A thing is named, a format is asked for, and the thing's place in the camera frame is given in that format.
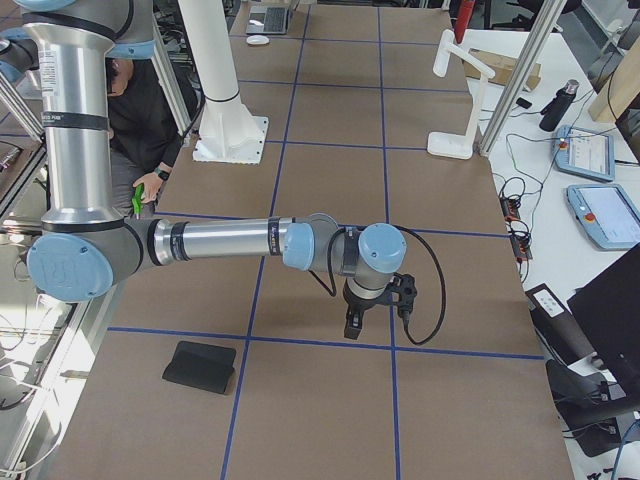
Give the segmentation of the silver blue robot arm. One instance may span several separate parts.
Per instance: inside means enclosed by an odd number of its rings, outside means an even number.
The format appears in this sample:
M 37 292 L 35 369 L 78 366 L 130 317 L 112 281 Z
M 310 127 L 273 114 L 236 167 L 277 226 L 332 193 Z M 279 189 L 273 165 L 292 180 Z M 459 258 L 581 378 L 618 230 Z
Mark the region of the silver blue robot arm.
M 87 301 L 150 266 L 231 256 L 278 256 L 292 268 L 345 277 L 344 334 L 365 312 L 395 306 L 408 321 L 414 280 L 400 273 L 406 241 L 392 225 L 341 228 L 328 215 L 205 223 L 136 220 L 114 207 L 105 58 L 151 57 L 148 1 L 24 1 L 38 48 L 51 206 L 29 249 L 34 284 L 65 302 Z

